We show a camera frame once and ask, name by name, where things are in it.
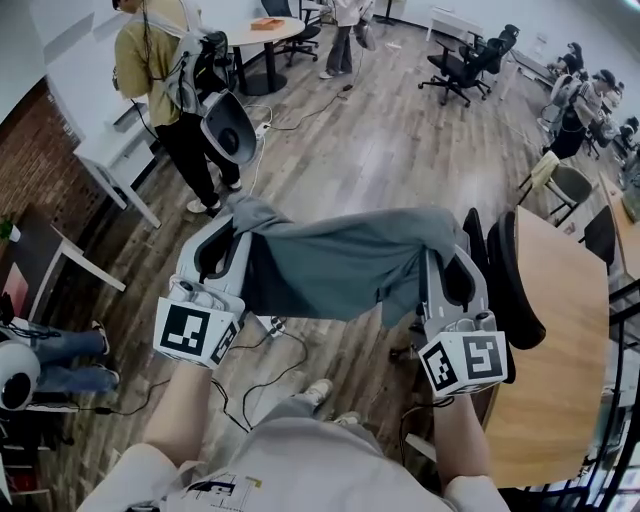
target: khaki shirt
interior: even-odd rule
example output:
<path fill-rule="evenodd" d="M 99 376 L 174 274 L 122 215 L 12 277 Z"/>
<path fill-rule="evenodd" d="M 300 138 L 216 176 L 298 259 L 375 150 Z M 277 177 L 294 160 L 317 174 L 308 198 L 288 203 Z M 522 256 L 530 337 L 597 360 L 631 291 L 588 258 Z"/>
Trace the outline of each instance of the khaki shirt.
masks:
<path fill-rule="evenodd" d="M 147 10 L 187 29 L 186 16 L 178 0 L 150 0 Z M 172 71 L 171 61 L 180 40 L 156 27 L 149 27 L 149 38 L 151 51 L 147 66 L 144 24 L 131 21 L 118 34 L 115 45 L 118 85 L 126 98 L 149 96 L 153 126 L 170 125 L 180 117 L 180 109 L 165 94 L 163 80 Z"/>

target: power strip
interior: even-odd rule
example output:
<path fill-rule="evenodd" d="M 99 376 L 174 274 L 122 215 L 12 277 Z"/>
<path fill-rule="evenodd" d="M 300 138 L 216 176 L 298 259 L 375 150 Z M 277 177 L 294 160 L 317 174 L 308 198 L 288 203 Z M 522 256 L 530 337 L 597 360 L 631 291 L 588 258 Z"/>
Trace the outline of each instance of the power strip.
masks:
<path fill-rule="evenodd" d="M 270 127 L 269 123 L 260 123 L 260 126 L 256 128 L 256 140 L 264 139 Z"/>

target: jeans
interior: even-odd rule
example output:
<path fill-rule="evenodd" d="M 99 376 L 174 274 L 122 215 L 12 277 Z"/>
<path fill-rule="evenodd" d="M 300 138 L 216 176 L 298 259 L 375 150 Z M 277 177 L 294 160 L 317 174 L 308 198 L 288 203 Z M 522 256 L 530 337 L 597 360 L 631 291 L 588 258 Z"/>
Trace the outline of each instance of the jeans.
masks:
<path fill-rule="evenodd" d="M 56 332 L 59 337 L 31 338 L 30 346 L 41 365 L 36 391 L 41 393 L 106 393 L 117 386 L 113 373 L 97 367 L 69 369 L 54 363 L 71 361 L 78 356 L 99 356 L 105 343 L 98 331 L 69 332 L 42 327 L 24 320 L 14 321 L 18 327 L 39 332 Z M 10 339 L 26 341 L 0 326 L 0 332 Z"/>
<path fill-rule="evenodd" d="M 327 73 L 330 75 L 335 76 L 340 71 L 343 73 L 351 73 L 353 71 L 350 33 L 351 27 L 338 27 L 338 31 L 333 38 L 333 47 L 327 59 Z"/>

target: wooden table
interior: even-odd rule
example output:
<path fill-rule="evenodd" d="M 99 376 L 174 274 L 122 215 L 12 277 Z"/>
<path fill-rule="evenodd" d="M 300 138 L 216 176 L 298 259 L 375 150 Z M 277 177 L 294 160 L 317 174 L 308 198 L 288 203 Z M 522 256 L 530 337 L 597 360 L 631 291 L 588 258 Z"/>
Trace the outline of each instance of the wooden table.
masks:
<path fill-rule="evenodd" d="M 514 384 L 500 385 L 486 427 L 498 487 L 574 478 L 591 443 L 609 347 L 605 263 L 524 208 L 516 217 L 518 269 L 547 330 L 513 349 Z"/>
<path fill-rule="evenodd" d="M 276 30 L 251 30 L 251 23 L 263 19 L 256 18 L 243 22 L 242 25 L 235 29 L 225 30 L 229 40 L 229 46 L 233 47 L 233 53 L 236 57 L 240 91 L 249 96 L 264 96 L 265 94 L 279 91 L 287 85 L 287 78 L 284 75 L 276 73 L 273 43 L 293 37 L 305 29 L 304 22 L 297 18 L 286 18 L 282 16 L 270 17 L 284 20 L 284 25 Z M 242 62 L 240 47 L 251 44 L 264 44 L 267 72 L 266 74 L 261 73 L 247 78 L 244 74 L 244 64 Z"/>
<path fill-rule="evenodd" d="M 622 190 L 603 172 L 600 182 L 613 213 L 624 272 L 636 281 L 640 279 L 640 224 L 634 224 L 629 218 L 622 204 Z"/>

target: brick wall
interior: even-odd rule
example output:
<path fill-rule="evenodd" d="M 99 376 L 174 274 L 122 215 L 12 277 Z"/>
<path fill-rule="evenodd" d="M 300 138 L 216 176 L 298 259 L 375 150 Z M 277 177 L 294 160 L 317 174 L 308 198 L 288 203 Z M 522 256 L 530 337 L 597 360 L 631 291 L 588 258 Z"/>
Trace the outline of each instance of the brick wall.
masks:
<path fill-rule="evenodd" d="M 0 124 L 0 216 L 17 220 L 32 203 L 77 240 L 105 197 L 73 155 L 77 144 L 41 80 Z"/>

